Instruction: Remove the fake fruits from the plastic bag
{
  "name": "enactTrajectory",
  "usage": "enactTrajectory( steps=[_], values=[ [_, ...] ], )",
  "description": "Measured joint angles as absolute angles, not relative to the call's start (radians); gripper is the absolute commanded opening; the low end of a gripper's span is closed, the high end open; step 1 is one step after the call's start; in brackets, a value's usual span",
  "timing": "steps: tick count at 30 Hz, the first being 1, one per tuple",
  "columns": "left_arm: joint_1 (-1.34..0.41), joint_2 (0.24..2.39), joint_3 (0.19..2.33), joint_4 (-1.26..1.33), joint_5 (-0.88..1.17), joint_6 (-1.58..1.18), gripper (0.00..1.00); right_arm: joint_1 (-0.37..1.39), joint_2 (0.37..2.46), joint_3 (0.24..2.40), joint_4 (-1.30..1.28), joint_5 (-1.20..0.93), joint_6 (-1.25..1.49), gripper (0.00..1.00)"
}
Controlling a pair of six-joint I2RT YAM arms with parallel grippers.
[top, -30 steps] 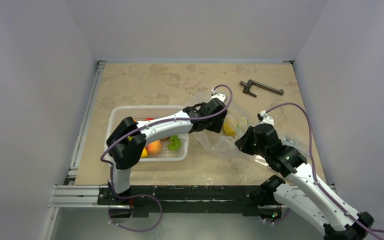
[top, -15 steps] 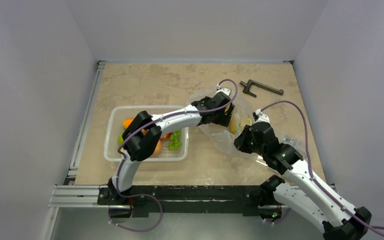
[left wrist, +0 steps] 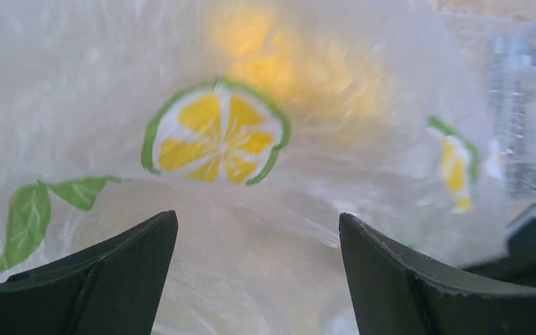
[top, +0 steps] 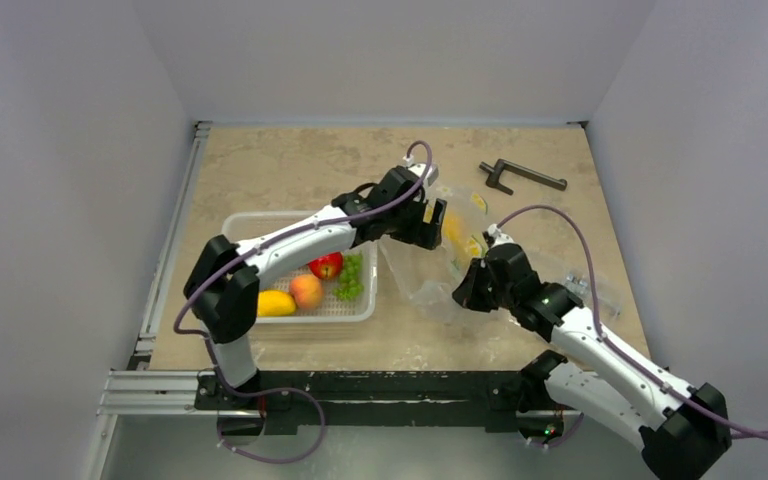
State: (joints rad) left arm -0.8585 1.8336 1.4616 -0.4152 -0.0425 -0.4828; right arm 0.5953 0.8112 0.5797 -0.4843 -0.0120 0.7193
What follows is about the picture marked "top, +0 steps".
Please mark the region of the yellow lemon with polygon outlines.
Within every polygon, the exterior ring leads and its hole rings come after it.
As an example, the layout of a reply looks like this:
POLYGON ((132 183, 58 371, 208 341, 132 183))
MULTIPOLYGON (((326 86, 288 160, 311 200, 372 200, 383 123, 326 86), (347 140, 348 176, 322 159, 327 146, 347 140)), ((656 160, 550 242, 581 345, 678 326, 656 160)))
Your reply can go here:
POLYGON ((461 249, 469 239, 463 217, 454 211, 447 211, 442 223, 443 238, 453 249, 461 249))

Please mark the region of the clear printed plastic bag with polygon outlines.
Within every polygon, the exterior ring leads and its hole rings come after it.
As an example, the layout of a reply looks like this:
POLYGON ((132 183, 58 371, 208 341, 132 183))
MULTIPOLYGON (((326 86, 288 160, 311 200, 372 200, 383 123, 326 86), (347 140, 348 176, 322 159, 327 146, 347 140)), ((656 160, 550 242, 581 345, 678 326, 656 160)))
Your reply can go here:
POLYGON ((460 307, 451 297, 463 280, 470 261, 487 252, 482 233, 495 222, 487 201, 471 188, 446 184, 433 187, 427 199, 429 206, 435 199, 446 200, 447 211, 458 212, 463 217, 469 239, 461 249, 453 249, 442 238, 441 245, 432 251, 406 245, 387 236, 379 240, 379 250, 394 276, 400 296, 423 316, 440 323, 466 326, 508 321, 510 314, 506 310, 474 312, 460 307))

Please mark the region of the red apple from bag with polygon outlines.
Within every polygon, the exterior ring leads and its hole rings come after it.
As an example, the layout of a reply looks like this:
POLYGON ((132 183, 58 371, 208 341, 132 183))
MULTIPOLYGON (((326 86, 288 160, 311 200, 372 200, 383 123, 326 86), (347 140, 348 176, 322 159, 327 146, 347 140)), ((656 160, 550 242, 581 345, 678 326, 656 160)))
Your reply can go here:
POLYGON ((320 280, 336 279, 344 268, 344 257, 340 252, 321 256, 307 264, 310 272, 320 280))

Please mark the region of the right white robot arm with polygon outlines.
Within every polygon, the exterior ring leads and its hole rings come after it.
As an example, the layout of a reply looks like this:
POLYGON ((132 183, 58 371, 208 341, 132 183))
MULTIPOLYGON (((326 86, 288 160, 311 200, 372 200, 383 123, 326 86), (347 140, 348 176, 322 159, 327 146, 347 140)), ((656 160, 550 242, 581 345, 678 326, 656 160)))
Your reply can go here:
POLYGON ((698 479, 733 442, 724 395, 654 365, 597 328, 592 311, 565 286, 545 282, 513 243, 474 258, 452 298, 477 312, 506 310, 551 349, 520 372, 518 409, 570 407, 629 442, 659 479, 698 479))

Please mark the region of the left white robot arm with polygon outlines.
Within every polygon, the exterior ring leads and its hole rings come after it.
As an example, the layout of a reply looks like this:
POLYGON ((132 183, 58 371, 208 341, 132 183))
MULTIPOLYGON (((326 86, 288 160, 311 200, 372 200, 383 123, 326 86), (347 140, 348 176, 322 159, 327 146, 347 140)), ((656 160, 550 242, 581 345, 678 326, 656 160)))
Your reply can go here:
POLYGON ((184 286, 184 313, 198 330, 218 376, 219 395, 232 408, 257 399, 258 368, 248 333, 257 319, 259 293, 276 280, 327 254, 347 251, 389 236, 433 250, 441 243, 445 202, 424 219, 425 190, 438 177, 434 165, 391 168, 369 188, 341 194, 310 217, 272 233, 239 242, 210 239, 184 286))

